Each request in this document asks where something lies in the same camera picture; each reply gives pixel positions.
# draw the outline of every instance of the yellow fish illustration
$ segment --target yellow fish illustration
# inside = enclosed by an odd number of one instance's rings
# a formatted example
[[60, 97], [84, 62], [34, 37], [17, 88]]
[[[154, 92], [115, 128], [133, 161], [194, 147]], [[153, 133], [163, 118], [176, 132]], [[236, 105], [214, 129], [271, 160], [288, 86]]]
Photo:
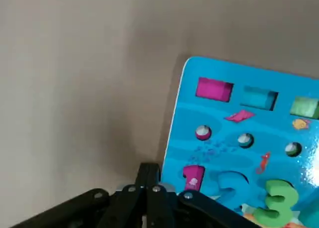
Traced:
[[303, 118], [298, 118], [298, 119], [295, 119], [293, 121], [293, 127], [297, 130], [300, 130], [300, 129], [308, 129], [309, 128], [309, 123], [311, 121], [307, 120], [307, 119], [303, 119]]

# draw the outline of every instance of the pink number 1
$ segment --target pink number 1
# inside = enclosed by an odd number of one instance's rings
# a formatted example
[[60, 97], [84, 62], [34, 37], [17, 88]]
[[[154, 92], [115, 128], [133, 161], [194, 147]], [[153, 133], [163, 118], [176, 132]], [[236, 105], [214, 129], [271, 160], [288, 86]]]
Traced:
[[185, 190], [199, 191], [203, 181], [205, 168], [198, 165], [189, 165], [183, 168], [183, 176], [186, 178]]

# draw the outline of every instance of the circular peg hole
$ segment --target circular peg hole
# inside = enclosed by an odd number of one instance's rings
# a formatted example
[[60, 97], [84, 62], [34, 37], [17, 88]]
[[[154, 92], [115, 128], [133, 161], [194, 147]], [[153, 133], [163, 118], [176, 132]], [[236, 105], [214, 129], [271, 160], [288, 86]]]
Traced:
[[250, 133], [243, 133], [238, 137], [239, 146], [242, 148], [249, 148], [254, 143], [254, 136]]
[[290, 157], [296, 157], [298, 156], [302, 151], [302, 146], [298, 142], [290, 142], [285, 147], [285, 152]]
[[206, 125], [199, 126], [195, 132], [196, 138], [201, 141], [208, 140], [211, 137], [211, 134], [212, 132], [210, 127]]

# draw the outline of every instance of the gray surface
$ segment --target gray surface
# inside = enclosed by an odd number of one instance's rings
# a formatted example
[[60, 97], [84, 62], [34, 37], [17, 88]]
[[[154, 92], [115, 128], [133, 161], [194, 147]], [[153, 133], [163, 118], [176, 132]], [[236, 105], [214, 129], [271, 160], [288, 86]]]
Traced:
[[161, 161], [188, 55], [318, 76], [318, 11], [319, 0], [0, 0], [0, 227]]

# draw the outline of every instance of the teal rectangle slot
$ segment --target teal rectangle slot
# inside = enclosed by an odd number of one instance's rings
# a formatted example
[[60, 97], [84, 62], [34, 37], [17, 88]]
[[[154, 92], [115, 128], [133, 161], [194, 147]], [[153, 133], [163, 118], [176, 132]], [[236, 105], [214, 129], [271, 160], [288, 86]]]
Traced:
[[246, 86], [240, 105], [272, 111], [277, 96], [274, 91]]

